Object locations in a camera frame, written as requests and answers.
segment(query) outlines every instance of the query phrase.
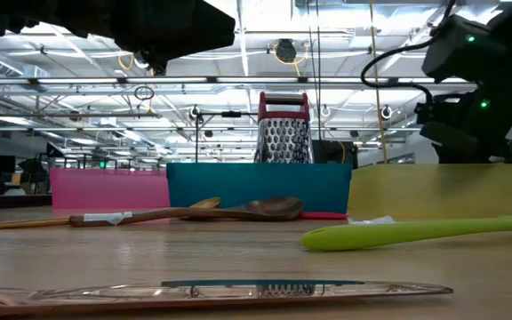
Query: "teal cutting board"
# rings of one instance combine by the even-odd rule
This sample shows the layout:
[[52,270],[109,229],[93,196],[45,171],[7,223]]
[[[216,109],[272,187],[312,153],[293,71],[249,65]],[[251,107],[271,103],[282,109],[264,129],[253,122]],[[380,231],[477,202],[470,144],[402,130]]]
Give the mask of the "teal cutting board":
[[167,164],[171,206],[219,196],[228,208],[295,196],[306,212],[347,212],[351,164]]

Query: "green spatula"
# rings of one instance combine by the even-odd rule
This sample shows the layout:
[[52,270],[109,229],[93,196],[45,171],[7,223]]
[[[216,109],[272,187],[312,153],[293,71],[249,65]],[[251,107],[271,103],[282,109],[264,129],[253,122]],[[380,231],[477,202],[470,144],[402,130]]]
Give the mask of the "green spatula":
[[301,242],[309,250],[343,251],[495,231],[512,231],[512,216],[327,227],[307,232]]

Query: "wooden countertop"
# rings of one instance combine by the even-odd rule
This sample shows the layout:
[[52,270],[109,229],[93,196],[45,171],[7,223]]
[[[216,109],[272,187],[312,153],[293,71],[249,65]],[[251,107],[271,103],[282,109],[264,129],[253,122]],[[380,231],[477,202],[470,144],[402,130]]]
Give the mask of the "wooden countertop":
[[[0,221],[50,216],[49,207],[0,210]],[[172,311],[113,318],[512,319],[512,233],[458,236],[359,252],[304,251],[300,236],[330,223],[175,222],[1,230],[0,286],[55,289],[214,278],[423,282],[450,286],[455,293],[329,306]]]

